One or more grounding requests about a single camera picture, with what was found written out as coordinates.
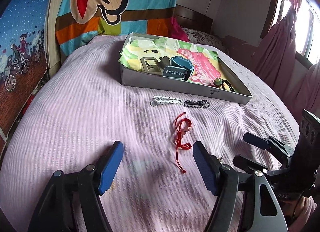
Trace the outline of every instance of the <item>tied curtain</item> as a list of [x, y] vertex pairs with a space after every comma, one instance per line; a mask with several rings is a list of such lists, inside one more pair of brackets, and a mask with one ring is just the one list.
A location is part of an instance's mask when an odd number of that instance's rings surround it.
[[285, 96], [295, 64], [295, 23], [302, 0], [290, 0], [287, 15], [276, 23], [252, 56], [250, 70], [281, 98], [299, 123], [301, 111], [320, 109], [320, 64], [310, 67], [306, 76]]

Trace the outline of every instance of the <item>pink paint patch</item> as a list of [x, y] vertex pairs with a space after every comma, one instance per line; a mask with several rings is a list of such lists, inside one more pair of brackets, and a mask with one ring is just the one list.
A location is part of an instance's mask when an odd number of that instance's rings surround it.
[[191, 52], [187, 49], [178, 49], [177, 53], [189, 59], [195, 67], [195, 71], [190, 77], [192, 81], [211, 86], [214, 79], [221, 77], [221, 73], [203, 53]]

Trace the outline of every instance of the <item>monkey eye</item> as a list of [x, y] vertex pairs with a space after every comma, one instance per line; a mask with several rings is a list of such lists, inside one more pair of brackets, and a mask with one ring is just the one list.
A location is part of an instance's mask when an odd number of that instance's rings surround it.
[[110, 4], [109, 0], [102, 0], [104, 3]]

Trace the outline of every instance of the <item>red string bracelet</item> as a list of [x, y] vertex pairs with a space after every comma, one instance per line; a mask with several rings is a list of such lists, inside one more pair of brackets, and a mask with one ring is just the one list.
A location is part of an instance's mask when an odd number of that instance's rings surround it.
[[[184, 150], [189, 150], [191, 148], [191, 144], [190, 143], [185, 143], [182, 144], [181, 140], [183, 135], [186, 134], [186, 132], [188, 132], [191, 128], [191, 120], [188, 118], [183, 118], [181, 119], [179, 125], [177, 125], [177, 120], [178, 118], [180, 118], [181, 116], [183, 116], [184, 114], [186, 114], [186, 112], [181, 113], [180, 115], [177, 116], [176, 120], [175, 120], [175, 125], [176, 125], [176, 129], [177, 129], [177, 138], [176, 138], [176, 160], [177, 160], [177, 164], [179, 166], [179, 168], [181, 169], [182, 173], [186, 173], [187, 171], [185, 169], [182, 168], [182, 166], [179, 163], [178, 160], [178, 147], [184, 149]], [[187, 126], [183, 129], [181, 129], [181, 125], [183, 122], [187, 123]]]

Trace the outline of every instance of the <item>orange stripe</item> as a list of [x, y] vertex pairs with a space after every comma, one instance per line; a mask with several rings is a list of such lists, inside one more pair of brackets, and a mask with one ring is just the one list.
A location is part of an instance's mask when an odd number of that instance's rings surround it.
[[56, 37], [59, 44], [63, 44], [66, 41], [69, 41], [79, 36], [80, 34], [87, 33], [90, 31], [97, 31], [99, 20], [99, 17], [93, 17], [85, 24], [75, 23], [59, 31], [56, 31]]
[[148, 35], [169, 37], [171, 32], [171, 18], [149, 19], [147, 24]]

